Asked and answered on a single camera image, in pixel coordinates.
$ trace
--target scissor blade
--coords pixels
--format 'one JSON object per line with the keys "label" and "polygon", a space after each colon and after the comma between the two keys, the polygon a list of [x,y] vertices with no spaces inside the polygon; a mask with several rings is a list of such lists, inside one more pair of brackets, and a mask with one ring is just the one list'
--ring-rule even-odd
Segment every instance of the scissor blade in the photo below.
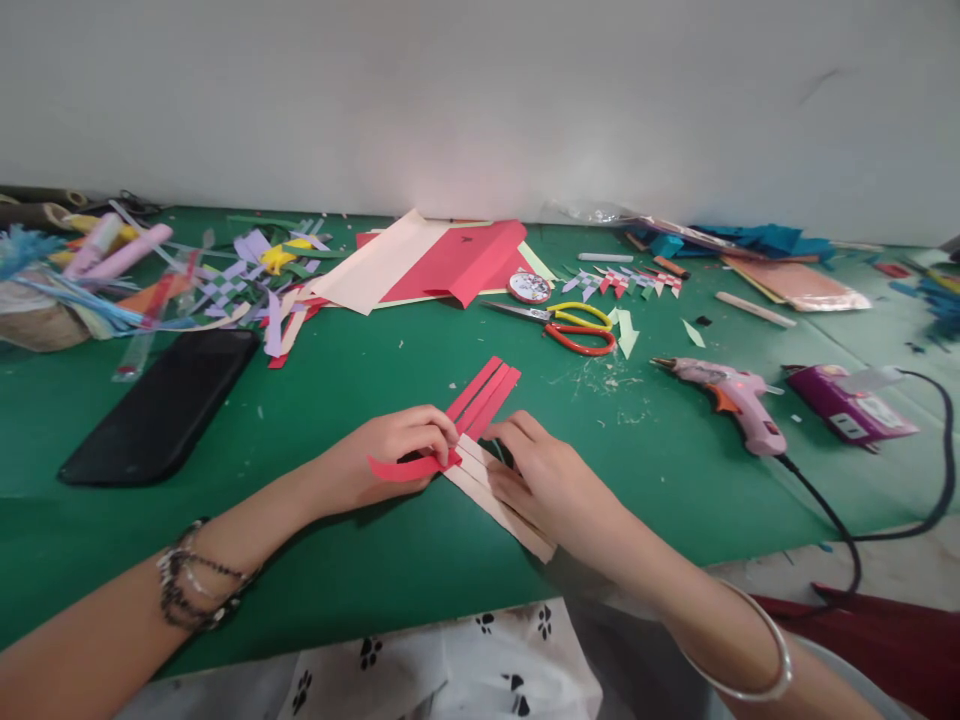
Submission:
{"label": "scissor blade", "polygon": [[481,303],[492,307],[494,310],[505,312],[509,315],[517,315],[525,320],[533,320],[541,324],[547,324],[551,320],[551,314],[543,310],[534,310],[533,308],[518,308],[516,305],[505,305],[504,303],[492,303],[487,300],[481,300]]}

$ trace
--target woven basket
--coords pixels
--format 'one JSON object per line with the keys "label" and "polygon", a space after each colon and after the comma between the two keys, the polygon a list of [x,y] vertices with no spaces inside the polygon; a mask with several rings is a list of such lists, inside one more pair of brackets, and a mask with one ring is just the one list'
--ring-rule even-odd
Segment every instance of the woven basket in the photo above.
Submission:
{"label": "woven basket", "polygon": [[[9,289],[11,283],[0,285]],[[23,290],[36,293],[30,288]],[[56,352],[79,345],[90,337],[86,326],[77,316],[52,298],[43,297],[40,302],[28,301],[24,306],[30,309],[9,312],[7,308],[7,311],[0,312],[0,340],[34,352]]]}

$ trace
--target scissors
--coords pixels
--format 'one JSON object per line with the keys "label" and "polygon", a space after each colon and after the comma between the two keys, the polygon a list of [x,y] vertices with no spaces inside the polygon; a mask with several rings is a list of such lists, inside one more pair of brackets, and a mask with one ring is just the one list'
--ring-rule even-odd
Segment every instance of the scissors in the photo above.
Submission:
{"label": "scissors", "polygon": [[[492,303],[487,301],[483,301],[483,304],[489,305],[490,307],[500,310],[501,312],[519,315],[526,320],[533,320],[541,325],[545,325],[547,333],[549,333],[555,340],[557,340],[568,350],[573,350],[575,353],[580,353],[581,355],[606,355],[607,353],[613,352],[613,348],[617,344],[616,338],[614,338],[613,333],[610,332],[610,330],[613,328],[613,323],[610,322],[610,318],[590,305],[570,302],[560,303],[559,305],[548,307],[546,310],[534,310],[533,308],[520,308],[516,307],[515,305],[504,305],[503,303]],[[576,315],[571,315],[568,312],[564,312],[564,310],[582,310],[593,315],[603,324],[597,325],[589,320],[584,320]],[[555,322],[556,320],[563,320],[564,322],[575,324],[559,325]],[[599,348],[581,345],[565,337],[566,335],[596,335],[606,340],[607,345],[606,347]]]}

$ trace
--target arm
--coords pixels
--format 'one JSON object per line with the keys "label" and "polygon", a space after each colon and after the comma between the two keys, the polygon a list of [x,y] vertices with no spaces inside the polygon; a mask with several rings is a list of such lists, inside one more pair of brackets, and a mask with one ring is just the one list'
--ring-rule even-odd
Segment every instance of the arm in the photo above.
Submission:
{"label": "arm", "polygon": [[[701,668],[728,687],[772,687],[780,657],[760,615],[735,592],[673,550],[623,507],[577,452],[528,413],[492,426],[520,475],[491,473],[494,493],[516,507],[582,562],[651,605]],[[720,693],[738,718],[877,718],[853,688],[786,635],[794,678],[766,703]]]}
{"label": "arm", "polygon": [[[204,525],[194,550],[229,568],[252,573],[314,520],[419,492],[430,481],[379,481],[370,473],[368,453],[395,462],[430,447],[446,464],[448,448],[457,440],[453,423],[434,407],[375,418],[320,457]],[[171,541],[180,530],[170,528]],[[158,553],[127,570],[0,655],[5,715],[108,718],[123,707],[191,636],[168,624],[160,610],[159,557]],[[214,595],[236,590],[237,581],[232,578],[202,565],[192,570]],[[178,584],[196,607],[214,610],[218,606],[184,578]]]}

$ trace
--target white wall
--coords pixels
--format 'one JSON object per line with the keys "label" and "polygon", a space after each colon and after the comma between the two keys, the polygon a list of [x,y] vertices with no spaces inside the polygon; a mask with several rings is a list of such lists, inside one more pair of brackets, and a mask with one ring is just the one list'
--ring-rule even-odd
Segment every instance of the white wall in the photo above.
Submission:
{"label": "white wall", "polygon": [[956,0],[7,4],[2,182],[527,220],[590,197],[907,244],[960,231]]}

